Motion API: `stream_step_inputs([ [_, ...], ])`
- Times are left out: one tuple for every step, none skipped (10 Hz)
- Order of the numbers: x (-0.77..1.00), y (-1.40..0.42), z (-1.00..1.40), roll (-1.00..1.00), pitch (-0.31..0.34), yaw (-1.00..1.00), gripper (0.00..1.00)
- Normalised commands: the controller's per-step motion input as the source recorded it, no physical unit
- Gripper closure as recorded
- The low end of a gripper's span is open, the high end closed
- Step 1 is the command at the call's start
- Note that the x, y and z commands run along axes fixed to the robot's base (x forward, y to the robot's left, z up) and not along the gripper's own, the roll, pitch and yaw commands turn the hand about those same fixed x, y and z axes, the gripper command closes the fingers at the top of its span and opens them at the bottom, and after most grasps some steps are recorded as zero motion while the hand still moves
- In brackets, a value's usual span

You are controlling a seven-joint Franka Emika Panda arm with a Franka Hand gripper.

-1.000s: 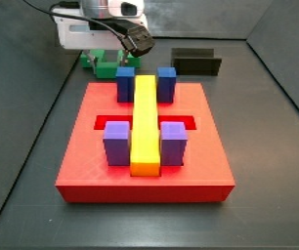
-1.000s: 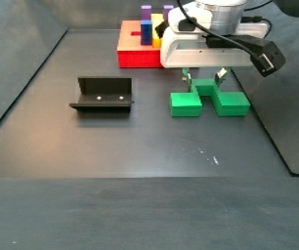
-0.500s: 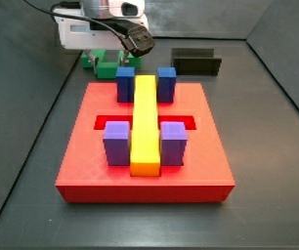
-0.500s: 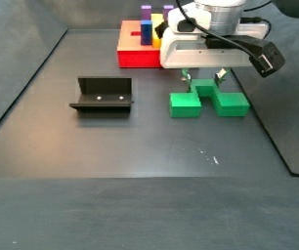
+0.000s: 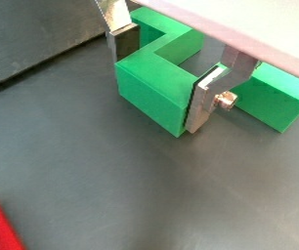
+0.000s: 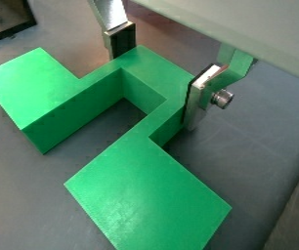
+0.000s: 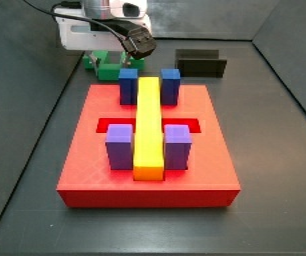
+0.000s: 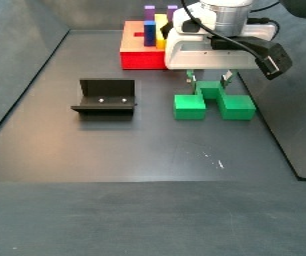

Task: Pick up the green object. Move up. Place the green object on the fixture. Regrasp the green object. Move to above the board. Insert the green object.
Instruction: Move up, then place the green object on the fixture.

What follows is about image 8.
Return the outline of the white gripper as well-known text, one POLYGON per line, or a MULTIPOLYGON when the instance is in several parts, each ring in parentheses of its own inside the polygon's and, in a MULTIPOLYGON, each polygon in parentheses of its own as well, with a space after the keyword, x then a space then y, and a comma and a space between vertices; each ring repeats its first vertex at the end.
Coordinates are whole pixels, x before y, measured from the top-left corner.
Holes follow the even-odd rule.
MULTIPOLYGON (((255 69, 255 57, 243 50, 214 50, 214 36, 256 37, 271 41, 277 27, 269 22, 248 22, 252 2, 195 2, 174 13, 172 21, 163 27, 167 39, 164 62, 168 69, 255 69)), ((194 70, 187 70, 187 83, 196 91, 194 70)), ((234 72, 222 75, 220 84, 227 87, 234 72)))

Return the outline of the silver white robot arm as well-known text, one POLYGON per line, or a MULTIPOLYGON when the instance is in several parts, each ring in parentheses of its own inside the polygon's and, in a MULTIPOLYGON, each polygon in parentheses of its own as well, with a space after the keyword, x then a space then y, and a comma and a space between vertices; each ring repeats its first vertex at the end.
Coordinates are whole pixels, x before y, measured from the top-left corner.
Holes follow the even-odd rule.
POLYGON ((183 4, 162 28, 170 69, 261 69, 273 80, 293 66, 274 41, 279 28, 250 17, 255 0, 198 0, 183 4))

